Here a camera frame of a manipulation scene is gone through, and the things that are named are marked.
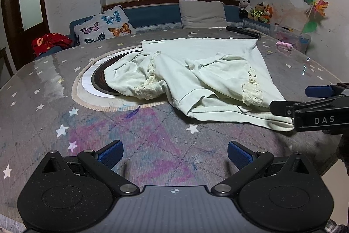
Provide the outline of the pale green garment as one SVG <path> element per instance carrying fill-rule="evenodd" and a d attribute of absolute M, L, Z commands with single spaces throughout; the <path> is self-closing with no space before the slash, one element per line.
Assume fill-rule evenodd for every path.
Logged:
<path fill-rule="evenodd" d="M 199 121 L 249 123 L 291 131 L 290 118 L 273 115 L 283 96 L 274 85 L 255 39 L 178 38 L 143 41 L 104 71 L 122 95 L 169 103 Z"/>

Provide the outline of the clear plastic storage box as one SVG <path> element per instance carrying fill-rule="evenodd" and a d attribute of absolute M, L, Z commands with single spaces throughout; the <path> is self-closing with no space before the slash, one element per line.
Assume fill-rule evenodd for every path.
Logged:
<path fill-rule="evenodd" d="M 292 44 L 293 48 L 303 54 L 306 53 L 311 43 L 310 35 L 301 34 L 301 32 L 296 29 L 280 26 L 278 24 L 270 27 L 270 35 L 279 41 Z"/>

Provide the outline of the pink hair scrunchie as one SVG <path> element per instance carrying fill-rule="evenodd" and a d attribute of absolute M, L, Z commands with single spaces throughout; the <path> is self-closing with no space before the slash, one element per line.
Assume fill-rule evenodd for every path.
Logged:
<path fill-rule="evenodd" d="M 276 43 L 276 47 L 279 48 L 279 47 L 282 47 L 288 51 L 291 51 L 293 49 L 293 45 L 291 43 L 285 43 L 283 41 L 278 41 Z"/>

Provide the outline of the colourful pinwheel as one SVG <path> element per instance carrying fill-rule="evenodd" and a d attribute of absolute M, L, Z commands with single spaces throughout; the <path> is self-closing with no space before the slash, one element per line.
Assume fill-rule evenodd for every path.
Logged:
<path fill-rule="evenodd" d="M 301 33 L 313 33 L 321 26 L 321 21 L 326 19 L 325 10 L 329 2 L 326 0 L 304 0 L 309 6 L 306 10 L 306 21 L 301 29 Z"/>

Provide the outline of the black remote control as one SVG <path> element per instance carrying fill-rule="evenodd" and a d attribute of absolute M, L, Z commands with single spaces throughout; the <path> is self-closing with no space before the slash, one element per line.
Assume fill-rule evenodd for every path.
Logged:
<path fill-rule="evenodd" d="M 232 27 L 232 26 L 227 26 L 226 27 L 227 31 L 231 31 L 231 32 L 235 32 L 238 34 L 242 34 L 242 35 L 247 35 L 249 37 L 253 37 L 256 39 L 260 39 L 262 37 L 262 35 L 258 32 L 255 31 L 250 31 L 249 29 L 246 29 L 244 27 Z"/>

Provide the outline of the orange fox plush toy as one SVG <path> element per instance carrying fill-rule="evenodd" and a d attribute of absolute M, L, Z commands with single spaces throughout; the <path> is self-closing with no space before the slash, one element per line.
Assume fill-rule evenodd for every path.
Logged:
<path fill-rule="evenodd" d="M 273 16 L 273 7 L 271 7 L 270 5 L 267 5 L 265 7 L 264 14 L 263 14 L 263 22 L 268 24 L 272 16 Z"/>

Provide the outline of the bear plush toy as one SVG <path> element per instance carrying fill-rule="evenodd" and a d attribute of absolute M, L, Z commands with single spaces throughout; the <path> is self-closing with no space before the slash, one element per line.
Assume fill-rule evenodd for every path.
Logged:
<path fill-rule="evenodd" d="M 264 15 L 264 10 L 266 9 L 266 6 L 264 3 L 258 3 L 249 14 L 249 19 L 252 19 L 254 21 L 259 21 L 260 17 Z"/>

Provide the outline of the panda plush toy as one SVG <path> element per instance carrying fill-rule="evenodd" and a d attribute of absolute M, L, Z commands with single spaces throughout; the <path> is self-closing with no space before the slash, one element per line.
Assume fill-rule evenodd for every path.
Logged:
<path fill-rule="evenodd" d="M 248 14 L 252 10 L 252 6 L 250 5 L 250 0 L 241 0 L 239 2 L 239 18 L 245 19 L 248 17 Z"/>

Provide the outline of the grey star tablecloth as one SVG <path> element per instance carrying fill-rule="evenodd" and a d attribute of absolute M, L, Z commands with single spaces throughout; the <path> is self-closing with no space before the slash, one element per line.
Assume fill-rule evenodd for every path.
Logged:
<path fill-rule="evenodd" d="M 92 110 L 72 98 L 74 82 L 103 55 L 137 48 L 143 40 L 237 38 L 226 29 L 178 29 L 86 44 L 22 67 L 1 89 L 1 231 L 21 232 L 17 199 L 50 150 L 64 156 L 124 144 L 115 171 L 144 185 L 212 187 L 236 171 L 227 157 L 235 140 L 276 156 L 304 153 L 320 174 L 337 161 L 338 135 L 275 133 L 250 124 L 201 123 L 170 104 L 135 110 Z"/>

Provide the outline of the round induction cooker plate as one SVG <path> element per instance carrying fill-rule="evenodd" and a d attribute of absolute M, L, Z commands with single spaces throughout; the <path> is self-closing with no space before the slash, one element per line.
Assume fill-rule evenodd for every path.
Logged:
<path fill-rule="evenodd" d="M 123 96 L 105 84 L 104 69 L 125 55 L 140 52 L 140 46 L 131 46 L 100 55 L 77 75 L 72 86 L 72 99 L 79 105 L 99 112 L 121 112 L 149 108 L 167 103 L 163 95 L 154 100 L 139 100 Z"/>

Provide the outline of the grey cushion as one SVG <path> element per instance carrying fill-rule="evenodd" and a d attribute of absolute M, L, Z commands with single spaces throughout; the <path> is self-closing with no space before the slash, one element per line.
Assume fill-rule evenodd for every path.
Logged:
<path fill-rule="evenodd" d="M 228 23 L 220 1 L 179 1 L 183 28 L 225 28 Z"/>

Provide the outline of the red patterned blanket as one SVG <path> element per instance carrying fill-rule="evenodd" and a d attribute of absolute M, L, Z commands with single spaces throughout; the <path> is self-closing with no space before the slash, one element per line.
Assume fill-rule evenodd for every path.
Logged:
<path fill-rule="evenodd" d="M 54 47 L 61 49 L 70 48 L 73 45 L 73 40 L 66 35 L 60 33 L 48 33 L 39 38 L 35 38 L 31 42 L 33 53 L 36 57 L 50 51 Z"/>

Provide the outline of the butterfly print pillow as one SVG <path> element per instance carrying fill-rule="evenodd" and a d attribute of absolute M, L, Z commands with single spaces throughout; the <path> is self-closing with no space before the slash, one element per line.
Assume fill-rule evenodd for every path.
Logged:
<path fill-rule="evenodd" d="M 74 27 L 77 44 L 91 44 L 135 34 L 122 6 L 115 6 Z"/>

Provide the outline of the blue sofa bench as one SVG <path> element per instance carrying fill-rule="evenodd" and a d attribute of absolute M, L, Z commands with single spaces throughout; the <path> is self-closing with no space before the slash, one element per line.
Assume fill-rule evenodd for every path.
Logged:
<path fill-rule="evenodd" d="M 270 34 L 270 24 L 242 18 L 238 6 L 224 4 L 226 20 L 229 25 L 252 25 L 267 35 Z M 181 26 L 180 8 L 177 3 L 161 3 L 140 7 L 129 7 L 125 14 L 138 33 L 151 29 L 178 29 Z"/>

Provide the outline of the wooden door with glass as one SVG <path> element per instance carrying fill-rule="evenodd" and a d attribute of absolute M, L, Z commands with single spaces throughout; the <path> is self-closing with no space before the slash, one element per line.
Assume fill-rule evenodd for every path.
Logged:
<path fill-rule="evenodd" d="M 9 51 L 17 70 L 34 60 L 31 42 L 50 32 L 44 0 L 1 0 Z"/>

